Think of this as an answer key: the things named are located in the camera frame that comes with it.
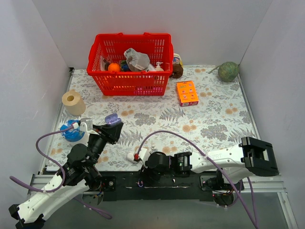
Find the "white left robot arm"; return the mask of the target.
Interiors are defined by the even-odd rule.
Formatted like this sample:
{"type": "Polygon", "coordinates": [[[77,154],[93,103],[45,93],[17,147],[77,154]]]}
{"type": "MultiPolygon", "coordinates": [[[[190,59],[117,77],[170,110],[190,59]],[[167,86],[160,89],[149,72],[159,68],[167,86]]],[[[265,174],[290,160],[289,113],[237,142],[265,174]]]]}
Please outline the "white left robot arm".
{"type": "Polygon", "coordinates": [[[95,165],[107,144],[116,144],[123,122],[94,126],[87,144],[74,145],[67,162],[42,188],[30,187],[14,177],[15,183],[35,192],[27,201],[9,207],[11,217],[17,220],[18,229],[41,229],[45,221],[61,206],[77,195],[91,190],[102,193],[115,190],[115,177],[104,177],[95,165]]]}

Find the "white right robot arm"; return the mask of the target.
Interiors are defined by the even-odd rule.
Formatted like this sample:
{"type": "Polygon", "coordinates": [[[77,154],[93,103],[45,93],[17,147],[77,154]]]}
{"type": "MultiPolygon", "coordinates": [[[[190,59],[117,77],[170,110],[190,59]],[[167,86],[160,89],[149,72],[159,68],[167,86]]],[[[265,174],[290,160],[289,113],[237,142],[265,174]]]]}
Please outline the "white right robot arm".
{"type": "Polygon", "coordinates": [[[228,189],[233,183],[250,176],[274,177],[279,174],[274,157],[266,149],[254,147],[250,155],[246,150],[250,143],[261,143],[255,138],[242,138],[238,145],[214,151],[205,151],[199,147],[199,140],[185,135],[175,134],[168,130],[152,129],[145,138],[137,139],[131,131],[124,128],[119,142],[106,146],[96,163],[99,171],[136,172],[140,170],[153,152],[161,152],[166,156],[174,156],[182,152],[190,152],[191,171],[201,174],[205,171],[215,171],[218,167],[225,173],[218,175],[216,185],[220,189],[228,189]]]}

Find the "lavender earbud charging case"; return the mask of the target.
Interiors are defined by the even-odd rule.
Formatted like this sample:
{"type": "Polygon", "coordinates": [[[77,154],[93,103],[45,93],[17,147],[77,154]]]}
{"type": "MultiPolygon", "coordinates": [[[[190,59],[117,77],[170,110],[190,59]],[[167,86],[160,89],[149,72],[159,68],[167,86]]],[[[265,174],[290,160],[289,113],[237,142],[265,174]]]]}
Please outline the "lavender earbud charging case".
{"type": "Polygon", "coordinates": [[[105,117],[105,122],[108,125],[116,125],[122,122],[116,113],[110,114],[105,117]]]}

